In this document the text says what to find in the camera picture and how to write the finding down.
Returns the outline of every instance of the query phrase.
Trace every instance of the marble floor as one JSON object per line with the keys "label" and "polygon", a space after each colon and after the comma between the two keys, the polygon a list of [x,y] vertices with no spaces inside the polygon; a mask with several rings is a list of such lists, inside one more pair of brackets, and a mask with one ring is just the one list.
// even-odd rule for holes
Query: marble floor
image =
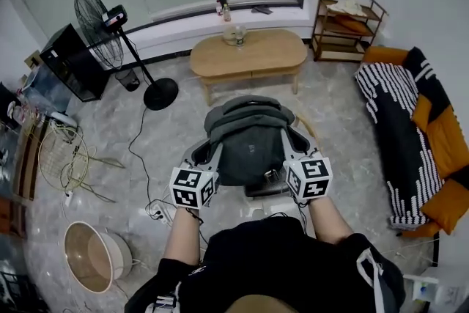
{"label": "marble floor", "polygon": [[[356,232],[364,233],[376,247],[385,252],[403,273],[420,273],[429,264],[432,244],[396,237],[388,228],[391,214],[388,190],[383,181],[379,152],[372,123],[353,80],[355,64],[316,63],[311,52],[302,66],[297,95],[292,94],[291,78],[262,78],[213,87],[214,105],[238,95],[266,95],[278,99],[294,112],[311,121],[320,146],[332,163],[334,181],[331,196],[340,212]],[[148,111],[143,132],[133,145],[147,165],[152,198],[161,197],[171,170],[180,162],[186,148],[205,137],[203,121],[209,111],[199,82],[189,67],[188,57],[180,57],[148,66],[153,77],[171,77],[180,86],[176,101],[162,111]],[[136,70],[141,78],[140,69]],[[115,169],[91,163],[88,181],[96,190],[117,203],[105,203],[89,192],[77,190],[69,207],[41,176],[37,178],[36,197],[27,212],[28,240],[26,264],[52,312],[65,308],[78,312],[122,312],[127,295],[132,295],[157,270],[169,228],[153,221],[145,213],[148,202],[146,175],[141,161],[128,152],[128,145],[138,133],[144,82],[135,92],[127,92],[111,77],[103,99],[80,103],[75,98],[69,105],[84,131],[88,146],[96,146],[97,155],[118,158],[127,168]],[[250,200],[241,188],[221,187],[212,204],[204,208],[201,230],[208,238],[221,229],[233,227],[253,218],[254,209],[267,214],[284,211],[299,217],[291,199]],[[119,280],[118,287],[101,295],[82,288],[69,275],[64,260],[63,238],[71,221],[86,221],[106,227],[121,235],[132,255],[144,263],[133,266],[130,274]],[[314,234],[311,224],[310,234]],[[403,312],[412,312],[406,302]]]}

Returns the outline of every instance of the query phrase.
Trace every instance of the fan pole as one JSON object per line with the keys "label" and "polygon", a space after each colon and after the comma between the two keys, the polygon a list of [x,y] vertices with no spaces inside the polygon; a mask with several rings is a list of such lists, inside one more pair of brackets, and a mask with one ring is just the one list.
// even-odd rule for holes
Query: fan pole
{"label": "fan pole", "polygon": [[127,35],[125,35],[122,28],[119,28],[117,31],[120,37],[124,40],[126,46],[129,48],[133,57],[140,65],[140,68],[144,75],[148,77],[150,85],[145,90],[144,94],[144,103],[145,106],[153,111],[162,110],[163,108],[168,107],[176,99],[179,88],[176,84],[176,81],[170,78],[159,78],[157,81],[154,81],[152,76],[149,74],[144,63],[140,60],[140,56],[137,54],[137,51],[130,44]]}

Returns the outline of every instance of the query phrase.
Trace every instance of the black and white striped blanket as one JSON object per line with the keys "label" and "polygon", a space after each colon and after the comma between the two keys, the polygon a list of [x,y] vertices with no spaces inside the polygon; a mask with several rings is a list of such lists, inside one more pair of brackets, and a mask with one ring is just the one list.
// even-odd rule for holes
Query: black and white striped blanket
{"label": "black and white striped blanket", "polygon": [[420,207],[442,186],[426,135],[412,122],[416,81],[434,73],[427,60],[419,63],[417,71],[414,78],[403,66],[374,63],[362,65],[355,74],[377,130],[394,212],[391,226],[400,229],[428,222]]}

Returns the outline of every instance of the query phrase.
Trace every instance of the person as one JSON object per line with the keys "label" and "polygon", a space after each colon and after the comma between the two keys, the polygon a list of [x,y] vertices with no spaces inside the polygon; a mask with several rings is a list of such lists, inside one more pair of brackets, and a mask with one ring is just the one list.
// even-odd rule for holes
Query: person
{"label": "person", "polygon": [[157,274],[125,312],[159,312],[162,302],[182,313],[398,312],[398,267],[353,233],[330,197],[308,208],[316,238],[274,214],[212,236],[200,263],[199,212],[178,207]]}

